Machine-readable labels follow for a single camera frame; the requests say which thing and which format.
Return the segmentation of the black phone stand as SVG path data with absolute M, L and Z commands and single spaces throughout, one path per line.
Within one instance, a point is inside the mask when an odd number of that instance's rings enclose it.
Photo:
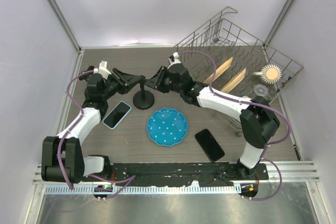
M 141 76 L 140 91 L 133 96 L 133 105 L 139 110 L 147 110 L 154 105 L 154 95 L 145 89 L 145 77 Z

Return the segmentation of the black phone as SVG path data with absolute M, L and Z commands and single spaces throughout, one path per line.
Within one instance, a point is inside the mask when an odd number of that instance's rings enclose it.
M 196 133 L 195 139 L 211 162 L 216 162 L 225 156 L 224 150 L 208 129 Z

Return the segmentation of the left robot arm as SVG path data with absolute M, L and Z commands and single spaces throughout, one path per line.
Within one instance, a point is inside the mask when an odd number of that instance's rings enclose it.
M 127 74 L 105 67 L 90 66 L 76 80 L 86 80 L 85 100 L 79 107 L 77 117 L 56 136 L 43 140 L 41 177 L 47 182 L 67 183 L 70 188 L 85 177 L 105 182 L 112 175 L 110 160 L 104 155 L 84 157 L 81 146 L 91 130 L 105 117 L 108 99 L 116 93 L 127 94 L 144 76 Z

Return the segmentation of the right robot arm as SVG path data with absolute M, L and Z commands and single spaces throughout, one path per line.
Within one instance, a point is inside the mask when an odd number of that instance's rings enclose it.
M 237 161 L 237 173 L 242 179 L 255 175 L 267 143 L 280 127 L 277 116 L 265 98 L 241 98 L 212 89 L 194 80 L 181 63 L 161 67 L 145 81 L 145 85 L 162 93 L 176 92 L 188 104 L 212 109 L 238 120 L 246 145 Z

